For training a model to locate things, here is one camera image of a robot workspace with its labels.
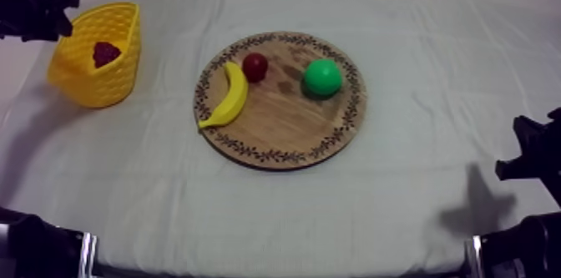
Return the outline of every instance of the yellow basket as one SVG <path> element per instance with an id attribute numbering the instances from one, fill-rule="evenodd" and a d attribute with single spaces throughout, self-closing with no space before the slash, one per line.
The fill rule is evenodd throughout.
<path id="1" fill-rule="evenodd" d="M 62 38 L 48 68 L 48 81 L 77 104 L 102 108 L 133 90 L 140 55 L 139 6 L 110 3 L 72 21 L 73 34 Z M 121 54 L 101 68 L 94 66 L 94 45 L 108 42 Z"/>

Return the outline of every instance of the toy banana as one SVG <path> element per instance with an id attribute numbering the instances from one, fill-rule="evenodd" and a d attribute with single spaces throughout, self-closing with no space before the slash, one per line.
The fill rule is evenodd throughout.
<path id="1" fill-rule="evenodd" d="M 227 62 L 225 65 L 226 76 L 230 81 L 230 89 L 222 103 L 216 107 L 207 120 L 199 121 L 199 129 L 227 125 L 240 114 L 247 99 L 249 88 L 247 79 L 241 67 L 235 63 Z"/>

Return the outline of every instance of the red ball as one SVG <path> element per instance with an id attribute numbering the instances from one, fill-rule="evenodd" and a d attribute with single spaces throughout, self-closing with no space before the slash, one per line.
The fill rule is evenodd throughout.
<path id="1" fill-rule="evenodd" d="M 244 58 L 241 69 L 244 71 L 247 81 L 256 83 L 265 78 L 269 68 L 269 62 L 264 55 L 260 53 L 250 53 Z"/>

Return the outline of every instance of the wooden board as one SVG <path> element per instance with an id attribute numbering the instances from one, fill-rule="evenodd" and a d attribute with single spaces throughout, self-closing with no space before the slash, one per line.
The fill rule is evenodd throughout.
<path id="1" fill-rule="evenodd" d="M 326 41 L 304 33 L 261 33 L 231 44 L 210 61 L 195 90 L 195 118 L 207 119 L 228 91 L 223 66 L 249 53 L 269 61 L 267 76 L 250 83 L 240 115 L 225 127 L 200 132 L 223 155 L 258 169 L 299 169 L 331 157 L 355 136 L 366 108 L 366 88 L 354 63 Z M 344 77 L 326 100 L 301 92 L 310 61 L 330 58 Z"/>

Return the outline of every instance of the white cloth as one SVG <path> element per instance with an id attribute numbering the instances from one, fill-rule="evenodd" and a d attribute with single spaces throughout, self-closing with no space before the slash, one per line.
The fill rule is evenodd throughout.
<path id="1" fill-rule="evenodd" d="M 83 9 L 103 0 L 85 4 Z M 476 0 L 131 0 L 136 86 L 76 107 L 39 55 L 0 133 L 0 203 L 99 235 L 100 260 L 237 276 L 398 275 L 455 268 L 462 241 L 557 210 L 535 180 L 499 182 L 511 129 L 561 106 L 561 19 Z M 217 154 L 192 100 L 222 48 L 274 30 L 324 38 L 361 70 L 358 135 L 309 169 Z"/>

